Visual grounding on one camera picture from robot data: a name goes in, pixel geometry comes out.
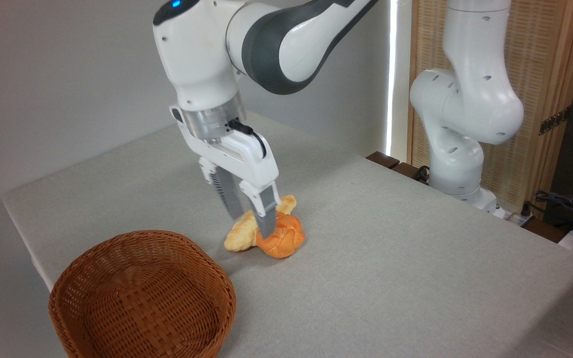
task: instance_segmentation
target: wicker basket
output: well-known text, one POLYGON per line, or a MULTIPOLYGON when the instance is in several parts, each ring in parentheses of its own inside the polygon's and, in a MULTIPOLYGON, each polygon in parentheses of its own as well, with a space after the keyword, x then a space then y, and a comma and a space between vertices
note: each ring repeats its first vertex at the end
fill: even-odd
POLYGON ((48 308, 71 358, 215 357, 233 323, 236 294, 188 238, 134 231, 74 260, 48 308))

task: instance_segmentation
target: croissant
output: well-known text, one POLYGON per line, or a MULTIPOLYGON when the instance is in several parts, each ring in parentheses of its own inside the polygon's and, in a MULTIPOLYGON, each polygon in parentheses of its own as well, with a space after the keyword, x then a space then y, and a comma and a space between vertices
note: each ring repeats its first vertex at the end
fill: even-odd
MULTIPOLYGON (((286 195, 280 198, 280 204, 276 207, 278 213, 291 214, 297 202, 293 195, 286 195)), ((225 249, 229 251, 242 251, 250 247, 258 246, 256 232, 258 224, 255 222, 253 212, 247 211, 240 220, 234 224, 227 238, 225 239, 225 249)))

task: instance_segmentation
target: table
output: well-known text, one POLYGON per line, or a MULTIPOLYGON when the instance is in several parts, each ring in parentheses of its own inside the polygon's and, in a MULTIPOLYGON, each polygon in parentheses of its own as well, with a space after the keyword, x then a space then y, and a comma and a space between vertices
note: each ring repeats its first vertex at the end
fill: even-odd
POLYGON ((249 113, 307 240, 224 249, 232 226, 175 127, 14 190, 4 203, 51 288, 114 235, 187 235, 232 279, 221 357, 573 356, 573 252, 367 159, 249 113))

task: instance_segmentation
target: bread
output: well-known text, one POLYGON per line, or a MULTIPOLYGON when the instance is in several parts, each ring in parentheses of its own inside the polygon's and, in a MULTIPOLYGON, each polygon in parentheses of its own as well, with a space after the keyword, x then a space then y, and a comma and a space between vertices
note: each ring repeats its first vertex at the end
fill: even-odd
MULTIPOLYGON (((296 205, 295 197, 287 195, 280 198, 280 204, 277 205, 276 211, 283 214, 291 214, 296 205)), ((227 234, 225 249, 229 251, 243 251, 257 246, 257 231, 258 224, 255 222, 253 212, 251 210, 247 211, 227 234)))
POLYGON ((293 215, 278 212, 276 230, 263 239, 260 231, 256 233, 256 242, 267 255, 275 259, 283 259, 295 253, 304 242, 302 224, 293 215))

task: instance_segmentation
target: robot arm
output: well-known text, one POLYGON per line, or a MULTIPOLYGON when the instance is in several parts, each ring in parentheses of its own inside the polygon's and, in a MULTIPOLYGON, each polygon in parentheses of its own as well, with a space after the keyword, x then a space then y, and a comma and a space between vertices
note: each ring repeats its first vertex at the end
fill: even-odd
POLYGON ((503 46, 511 0, 448 0, 444 53, 454 71, 426 70, 410 99, 430 146, 430 186, 494 213, 496 197, 480 188, 483 151, 523 122, 523 104, 507 77, 503 46))
POLYGON ((268 142, 246 126, 237 79, 246 73, 273 93, 305 88, 329 52, 377 0, 312 0, 287 9, 231 0, 171 0, 153 32, 178 105, 178 127, 200 156, 208 183, 233 218, 243 210, 234 176, 252 202, 262 236, 280 201, 268 142))

